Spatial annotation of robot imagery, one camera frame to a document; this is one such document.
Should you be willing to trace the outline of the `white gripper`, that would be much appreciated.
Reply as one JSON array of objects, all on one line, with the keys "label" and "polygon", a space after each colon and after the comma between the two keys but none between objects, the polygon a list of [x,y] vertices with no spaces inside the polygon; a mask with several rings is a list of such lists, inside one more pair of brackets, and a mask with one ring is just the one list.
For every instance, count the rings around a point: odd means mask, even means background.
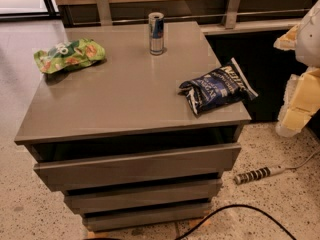
[{"label": "white gripper", "polygon": [[292,74],[287,81],[276,132],[283,137],[300,133],[320,109],[320,0],[293,26],[277,38],[273,47],[295,49],[296,59],[309,66],[301,75]]}]

